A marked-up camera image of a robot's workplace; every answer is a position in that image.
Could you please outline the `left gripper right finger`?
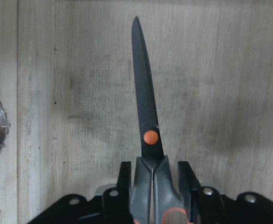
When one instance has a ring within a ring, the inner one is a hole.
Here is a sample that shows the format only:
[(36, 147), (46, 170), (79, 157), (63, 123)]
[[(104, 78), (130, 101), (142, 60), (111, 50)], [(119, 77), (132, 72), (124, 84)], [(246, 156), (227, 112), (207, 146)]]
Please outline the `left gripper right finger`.
[(228, 224), (224, 201), (213, 187), (198, 181), (187, 161), (178, 162), (179, 191), (188, 220), (192, 224)]

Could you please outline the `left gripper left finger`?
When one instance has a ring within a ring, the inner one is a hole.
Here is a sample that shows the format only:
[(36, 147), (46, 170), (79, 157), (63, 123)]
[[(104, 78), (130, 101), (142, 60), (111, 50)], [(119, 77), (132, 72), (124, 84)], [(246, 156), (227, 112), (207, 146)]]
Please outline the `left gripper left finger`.
[(120, 165), (119, 176), (115, 187), (103, 193), (103, 214), (105, 224), (130, 224), (132, 215), (129, 208), (131, 187), (131, 162)]

